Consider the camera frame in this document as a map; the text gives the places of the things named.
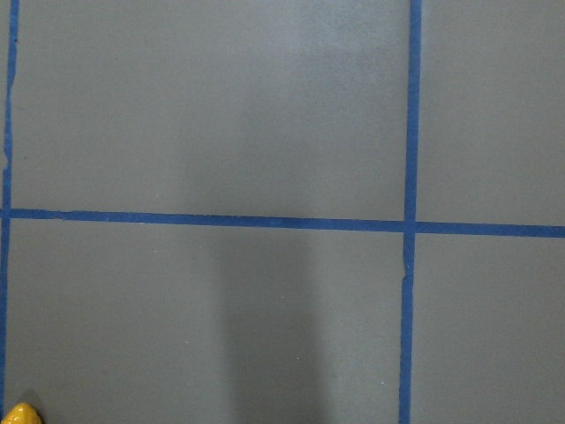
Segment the yellow corn cob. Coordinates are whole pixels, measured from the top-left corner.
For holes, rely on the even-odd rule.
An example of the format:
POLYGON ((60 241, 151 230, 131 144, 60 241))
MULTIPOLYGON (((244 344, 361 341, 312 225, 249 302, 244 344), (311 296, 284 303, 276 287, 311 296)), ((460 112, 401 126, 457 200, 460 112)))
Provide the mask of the yellow corn cob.
POLYGON ((30 404, 20 403, 2 418, 1 424, 42 424, 42 419, 30 404))

